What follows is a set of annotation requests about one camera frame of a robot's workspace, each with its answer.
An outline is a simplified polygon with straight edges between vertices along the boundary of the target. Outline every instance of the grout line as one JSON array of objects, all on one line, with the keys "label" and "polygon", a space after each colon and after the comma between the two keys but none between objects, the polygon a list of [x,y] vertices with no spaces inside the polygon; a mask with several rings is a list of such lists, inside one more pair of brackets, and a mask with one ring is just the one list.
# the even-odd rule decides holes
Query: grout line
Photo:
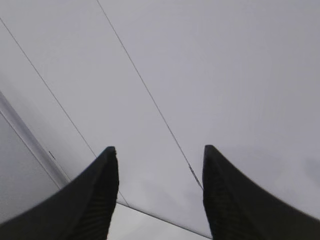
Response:
[{"label": "grout line", "polygon": [[99,6],[100,6],[100,8],[101,8],[101,10],[102,10],[102,12],[103,12],[103,14],[104,14],[105,18],[107,19],[107,21],[109,22],[110,26],[112,27],[114,34],[115,34],[115,35],[116,35],[116,37],[118,38],[118,40],[119,40],[119,42],[120,42],[121,46],[123,47],[123,49],[124,49],[124,51],[125,51],[126,55],[128,56],[128,58],[129,58],[129,60],[130,60],[131,64],[133,65],[133,67],[134,67],[134,69],[135,69],[136,73],[138,74],[138,76],[139,76],[139,78],[140,78],[141,82],[143,83],[143,85],[144,85],[144,87],[145,87],[146,91],[148,92],[148,94],[149,94],[150,98],[152,99],[152,101],[153,101],[153,103],[154,103],[154,105],[155,105],[156,109],[158,110],[159,114],[161,115],[161,117],[162,117],[162,119],[163,119],[163,121],[164,121],[164,123],[165,123],[166,127],[167,127],[167,128],[168,128],[168,130],[170,131],[170,133],[171,133],[171,135],[172,135],[172,137],[173,137],[173,139],[174,139],[174,141],[175,141],[176,145],[177,145],[177,146],[178,146],[178,148],[180,149],[180,152],[182,153],[182,155],[183,155],[183,157],[184,157],[184,159],[185,159],[186,163],[188,164],[188,167],[189,167],[189,169],[190,169],[190,171],[191,171],[191,173],[192,173],[193,177],[195,178],[195,180],[196,180],[196,182],[198,183],[198,185],[200,186],[200,188],[203,190],[204,188],[202,187],[202,185],[201,185],[201,183],[200,183],[200,181],[199,181],[198,177],[196,176],[196,174],[195,174],[195,172],[194,172],[193,168],[191,167],[191,165],[190,165],[190,163],[189,163],[189,161],[188,161],[188,159],[187,159],[187,157],[186,157],[186,155],[185,155],[184,151],[182,150],[182,147],[180,146],[180,144],[179,144],[179,142],[178,142],[178,140],[177,140],[177,138],[176,138],[175,134],[172,132],[172,130],[171,130],[171,128],[170,128],[170,126],[169,126],[169,124],[168,124],[167,120],[165,119],[165,117],[164,117],[163,113],[161,112],[161,110],[160,110],[160,108],[159,108],[159,106],[158,106],[158,104],[157,104],[156,100],[155,100],[155,99],[154,99],[154,97],[152,96],[152,94],[151,94],[151,92],[150,92],[150,90],[149,90],[149,88],[148,88],[147,84],[145,83],[145,81],[143,80],[143,78],[142,78],[141,74],[139,73],[139,71],[138,71],[138,69],[137,69],[137,67],[136,67],[136,65],[135,65],[135,63],[134,63],[134,61],[133,61],[133,60],[132,60],[132,58],[130,57],[130,55],[129,55],[129,53],[128,53],[127,49],[125,48],[125,46],[124,46],[123,42],[121,41],[121,39],[120,39],[120,37],[119,37],[118,33],[116,32],[116,30],[115,30],[114,26],[112,25],[112,23],[111,23],[110,19],[108,18],[107,14],[106,14],[106,12],[105,12],[105,10],[104,10],[104,8],[101,6],[101,4],[100,4],[99,0],[96,0],[96,1],[97,1],[97,3],[99,4]]},{"label": "grout line", "polygon": [[[8,33],[11,35],[11,37],[13,38],[13,40],[15,41],[15,43],[17,44],[17,46],[20,48],[20,50],[22,51],[22,53],[24,54],[24,56],[26,57],[26,59],[29,61],[29,63],[31,64],[31,66],[33,67],[33,69],[35,70],[35,72],[37,73],[37,75],[40,77],[40,79],[42,80],[42,82],[44,83],[44,85],[47,87],[47,89],[49,90],[49,92],[51,93],[51,95],[54,97],[55,101],[58,103],[58,105],[60,106],[60,108],[63,110],[63,112],[65,113],[65,115],[67,116],[67,118],[70,120],[70,122],[72,123],[72,125],[74,126],[74,128],[76,129],[76,131],[79,133],[79,135],[81,136],[81,138],[83,139],[83,141],[85,142],[85,144],[88,146],[88,148],[90,149],[90,151],[93,153],[93,155],[95,156],[95,158],[97,158],[97,155],[95,154],[95,152],[93,151],[93,149],[90,147],[89,143],[87,142],[87,140],[85,139],[85,137],[81,134],[80,130],[77,128],[76,124],[72,121],[71,117],[69,116],[69,114],[66,112],[66,110],[64,109],[64,107],[61,105],[61,103],[59,102],[59,100],[57,99],[57,97],[55,96],[55,94],[52,92],[52,90],[50,89],[50,87],[48,86],[48,84],[46,83],[46,81],[44,80],[44,78],[41,76],[41,74],[39,73],[39,71],[37,70],[36,66],[31,62],[30,58],[28,57],[28,55],[26,54],[26,52],[23,50],[23,48],[21,47],[21,45],[19,44],[19,42],[17,41],[17,39],[15,38],[15,36],[12,34],[12,32],[9,30],[9,28],[7,27],[7,25],[5,24],[5,22],[3,21],[3,19],[0,17],[0,22],[2,22],[2,24],[4,25],[4,27],[6,28],[6,30],[8,31]],[[122,195],[122,193],[119,191],[119,193],[121,194],[121,196],[123,197],[124,201],[126,202],[126,204],[129,206],[127,200],[124,198],[124,196]]]},{"label": "grout line", "polygon": [[208,236],[206,236],[206,235],[203,235],[202,233],[198,233],[198,232],[195,232],[195,231],[190,230],[190,229],[188,229],[188,228],[185,228],[185,227],[183,227],[183,226],[179,226],[179,225],[177,225],[177,224],[175,224],[175,223],[172,223],[172,222],[169,222],[169,221],[167,221],[167,220],[161,219],[160,217],[151,215],[150,213],[144,212],[144,211],[139,210],[139,209],[137,209],[137,208],[135,208],[135,207],[126,206],[126,205],[124,205],[124,204],[122,204],[122,203],[119,203],[119,202],[118,202],[118,204],[119,204],[119,205],[122,205],[122,206],[124,206],[124,207],[127,207],[127,208],[129,208],[129,209],[132,209],[132,210],[134,210],[134,211],[137,211],[137,212],[139,212],[139,213],[145,214],[145,215],[147,215],[147,216],[149,216],[149,217],[158,219],[158,220],[160,220],[160,221],[162,221],[162,222],[165,222],[165,223],[167,223],[167,224],[170,224],[170,225],[173,225],[173,226],[175,226],[175,227],[178,227],[178,228],[180,228],[180,229],[183,229],[183,230],[186,230],[186,231],[188,231],[188,232],[191,232],[191,233],[193,233],[193,234],[197,234],[197,235],[199,235],[199,236],[201,236],[201,237],[204,237],[204,238],[206,238],[206,239],[211,239],[210,237],[208,237]]},{"label": "grout line", "polygon": [[123,200],[125,201],[126,206],[127,206],[128,208],[131,208],[130,205],[129,205],[129,203],[128,203],[127,200],[125,199],[125,197],[124,197],[124,196],[122,195],[122,193],[120,192],[120,190],[119,190],[119,194],[121,195],[121,197],[122,197]]}]

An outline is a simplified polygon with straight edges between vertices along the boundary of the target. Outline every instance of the white surface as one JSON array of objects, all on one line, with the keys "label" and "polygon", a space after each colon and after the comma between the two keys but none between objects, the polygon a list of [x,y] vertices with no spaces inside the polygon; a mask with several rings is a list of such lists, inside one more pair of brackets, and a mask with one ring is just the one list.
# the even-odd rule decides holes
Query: white surface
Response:
[{"label": "white surface", "polygon": [[207,238],[117,204],[110,240],[205,240]]},{"label": "white surface", "polygon": [[[0,17],[4,10],[0,2]],[[94,159],[45,84],[0,22],[0,89],[42,147],[73,179]]]},{"label": "white surface", "polygon": [[56,191],[58,187],[0,114],[0,224]]},{"label": "white surface", "polygon": [[101,0],[197,176],[205,144],[320,219],[320,2]]},{"label": "white surface", "polygon": [[[202,190],[98,3],[1,1],[0,16],[95,154],[116,146],[120,191],[129,205],[210,236]],[[58,111],[56,104],[43,105]],[[42,122],[40,129],[47,136],[61,132],[52,144],[55,149],[72,144],[69,154],[87,151],[79,142],[63,139],[63,132],[70,135],[74,129],[62,130],[62,118],[52,121]],[[74,175],[90,158],[68,160],[61,154],[57,159]]]}]

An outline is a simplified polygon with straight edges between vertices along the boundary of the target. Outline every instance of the thin line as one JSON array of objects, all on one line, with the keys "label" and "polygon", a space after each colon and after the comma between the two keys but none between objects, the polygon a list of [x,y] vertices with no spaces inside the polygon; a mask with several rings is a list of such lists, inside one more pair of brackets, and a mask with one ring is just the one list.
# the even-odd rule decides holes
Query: thin line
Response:
[{"label": "thin line", "polygon": [[[58,103],[58,105],[60,106],[60,108],[63,110],[63,112],[65,113],[65,115],[68,117],[68,119],[70,120],[70,122],[72,123],[72,125],[75,127],[76,131],[79,133],[79,135],[81,136],[81,138],[83,139],[83,141],[85,142],[85,144],[88,146],[88,148],[90,149],[90,151],[93,153],[93,155],[95,156],[95,158],[97,158],[97,155],[95,154],[95,152],[93,151],[93,149],[90,147],[89,143],[87,142],[87,140],[85,139],[85,137],[81,134],[80,130],[77,128],[76,124],[72,121],[71,117],[69,116],[69,114],[66,112],[66,110],[64,109],[64,107],[61,105],[61,103],[59,102],[59,100],[57,99],[57,97],[55,96],[55,94],[52,92],[52,90],[50,89],[50,87],[48,86],[48,84],[46,83],[46,81],[43,79],[43,77],[41,76],[41,74],[39,73],[39,71],[37,70],[37,68],[35,67],[35,65],[31,62],[30,58],[27,56],[26,52],[22,49],[22,47],[20,46],[20,44],[18,43],[18,41],[16,40],[16,38],[14,37],[14,35],[11,33],[11,31],[9,30],[9,28],[7,27],[7,25],[5,24],[5,22],[2,20],[2,18],[0,17],[0,21],[2,22],[2,24],[4,25],[4,27],[6,28],[6,30],[9,32],[9,34],[11,35],[11,37],[13,38],[13,40],[15,41],[15,43],[18,45],[18,47],[20,48],[20,50],[22,51],[22,53],[24,54],[24,56],[26,57],[26,59],[29,61],[29,63],[32,65],[33,69],[35,70],[35,72],[37,73],[37,75],[40,77],[40,79],[42,80],[42,82],[44,83],[44,85],[46,86],[46,88],[50,91],[51,95],[54,97],[55,101]],[[122,195],[122,193],[119,191],[120,195],[123,197],[124,201],[126,202],[126,204],[129,206],[127,200],[124,198],[124,196]]]},{"label": "thin line", "polygon": [[207,236],[203,235],[202,233],[195,232],[195,231],[190,230],[190,229],[188,229],[188,228],[185,228],[185,227],[183,227],[183,226],[179,226],[179,225],[177,225],[177,224],[175,224],[175,223],[172,223],[172,222],[169,222],[169,221],[167,221],[167,220],[161,219],[161,218],[159,218],[159,217],[157,217],[157,216],[151,215],[150,213],[144,212],[144,211],[139,210],[139,209],[137,209],[137,208],[135,208],[135,207],[126,206],[126,205],[124,205],[124,204],[122,204],[122,203],[118,203],[118,204],[119,204],[119,205],[122,205],[122,206],[124,206],[124,207],[127,207],[127,208],[129,208],[129,209],[135,210],[135,211],[137,211],[137,212],[139,212],[139,213],[148,215],[149,217],[158,219],[158,220],[160,220],[160,221],[162,221],[162,222],[165,222],[165,223],[167,223],[167,224],[170,224],[170,225],[173,225],[173,226],[175,226],[175,227],[178,227],[178,228],[180,228],[180,229],[183,229],[183,230],[186,230],[186,231],[188,231],[188,232],[191,232],[191,233],[193,233],[193,234],[197,234],[197,235],[199,235],[199,236],[201,236],[201,237],[204,237],[204,238],[206,238],[206,239],[211,239],[210,237],[207,237]]},{"label": "thin line", "polygon": [[107,16],[107,14],[106,14],[105,10],[104,10],[104,9],[103,9],[103,7],[101,6],[101,4],[100,4],[99,0],[96,0],[96,1],[97,1],[97,3],[99,4],[99,6],[100,6],[101,10],[103,11],[103,14],[104,14],[105,18],[108,20],[108,22],[109,22],[110,26],[112,27],[112,30],[113,30],[114,34],[115,34],[115,35],[116,35],[116,37],[118,38],[118,40],[119,40],[119,42],[120,42],[121,46],[123,47],[123,49],[124,49],[124,51],[125,51],[126,55],[128,56],[128,58],[129,58],[129,60],[130,60],[131,64],[133,65],[133,67],[134,67],[134,69],[135,69],[136,73],[138,74],[139,78],[141,79],[141,82],[143,83],[143,85],[144,85],[145,89],[147,90],[147,92],[148,92],[148,94],[149,94],[150,98],[152,99],[152,101],[153,101],[153,103],[154,103],[154,105],[155,105],[156,109],[158,110],[159,114],[161,115],[161,117],[162,117],[162,119],[163,119],[163,121],[164,121],[164,123],[165,123],[166,127],[167,127],[167,128],[168,128],[168,130],[170,131],[170,133],[171,133],[171,135],[172,135],[172,137],[173,137],[173,139],[174,139],[174,141],[175,141],[176,145],[177,145],[177,146],[178,146],[178,148],[180,149],[180,152],[182,153],[182,155],[183,155],[183,157],[184,157],[185,161],[187,162],[187,164],[188,164],[188,166],[189,166],[189,168],[190,168],[190,170],[191,170],[191,172],[192,172],[192,174],[193,174],[193,176],[194,176],[194,178],[195,178],[196,182],[198,183],[198,185],[199,185],[199,186],[202,188],[202,190],[203,190],[203,187],[202,187],[202,185],[201,185],[201,183],[200,183],[200,181],[199,181],[198,177],[196,176],[196,174],[195,174],[194,170],[192,169],[192,167],[191,167],[191,165],[190,165],[190,163],[189,163],[189,161],[188,161],[188,159],[187,159],[187,157],[186,157],[186,155],[185,155],[184,151],[182,150],[182,148],[181,148],[180,144],[178,143],[178,140],[177,140],[176,136],[174,135],[174,133],[172,132],[171,128],[169,127],[169,124],[168,124],[167,120],[165,119],[165,117],[164,117],[163,113],[161,112],[161,110],[160,110],[160,108],[159,108],[158,104],[156,103],[156,101],[155,101],[154,97],[152,96],[152,94],[151,94],[151,92],[150,92],[149,88],[147,87],[147,84],[145,83],[145,81],[143,80],[143,78],[142,78],[141,74],[139,73],[139,71],[138,71],[138,69],[137,69],[137,67],[136,67],[136,65],[135,65],[135,63],[134,63],[134,61],[133,61],[133,60],[132,60],[132,58],[130,57],[130,55],[129,55],[129,53],[128,53],[127,49],[125,48],[125,46],[124,46],[123,42],[121,41],[121,39],[120,39],[120,37],[119,37],[118,33],[116,32],[116,30],[115,30],[114,26],[112,25],[112,23],[111,23],[110,19],[108,18],[108,16]]},{"label": "thin line", "polygon": [[120,190],[119,190],[119,193],[120,193],[121,197],[123,198],[123,200],[125,201],[127,207],[130,208],[129,203],[127,202],[127,200],[125,199],[125,197],[122,195],[122,193],[120,192]]},{"label": "thin line", "polygon": [[35,158],[35,160],[40,164],[40,166],[42,167],[42,169],[46,172],[46,174],[49,176],[49,178],[51,178],[51,180],[53,181],[53,183],[57,186],[58,189],[61,189],[61,187],[59,186],[59,184],[56,182],[55,178],[53,176],[51,176],[51,174],[47,171],[47,169],[45,168],[45,166],[42,164],[42,162],[40,162],[38,160],[38,158],[36,157],[36,155],[33,153],[33,151],[30,149],[30,147],[27,145],[27,143],[22,139],[22,137],[18,134],[18,132],[15,130],[15,128],[11,125],[11,123],[9,122],[9,120],[5,117],[5,115],[0,111],[0,114],[3,116],[4,120],[9,124],[10,128],[15,132],[15,134],[19,137],[19,139],[22,141],[22,143],[25,145],[25,147],[29,150],[29,152],[33,155],[33,157]]}]

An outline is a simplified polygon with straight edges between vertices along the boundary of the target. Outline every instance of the white floor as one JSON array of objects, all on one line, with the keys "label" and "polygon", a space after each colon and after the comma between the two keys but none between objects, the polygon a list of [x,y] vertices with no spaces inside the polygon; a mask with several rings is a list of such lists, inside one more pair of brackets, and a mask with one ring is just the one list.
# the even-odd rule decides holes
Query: white floor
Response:
[{"label": "white floor", "polygon": [[319,1],[2,0],[0,18],[1,91],[71,179],[114,145],[130,206],[210,236],[186,159],[201,181],[213,144],[320,218]]},{"label": "white floor", "polygon": [[205,240],[207,238],[117,204],[112,216],[108,239]]}]

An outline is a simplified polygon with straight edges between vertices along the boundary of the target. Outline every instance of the white wall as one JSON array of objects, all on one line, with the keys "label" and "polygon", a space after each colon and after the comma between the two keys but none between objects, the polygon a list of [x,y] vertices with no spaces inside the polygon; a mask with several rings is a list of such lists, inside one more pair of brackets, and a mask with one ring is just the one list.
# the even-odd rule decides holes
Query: white wall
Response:
[{"label": "white wall", "polygon": [[0,223],[37,205],[58,190],[0,114]]}]

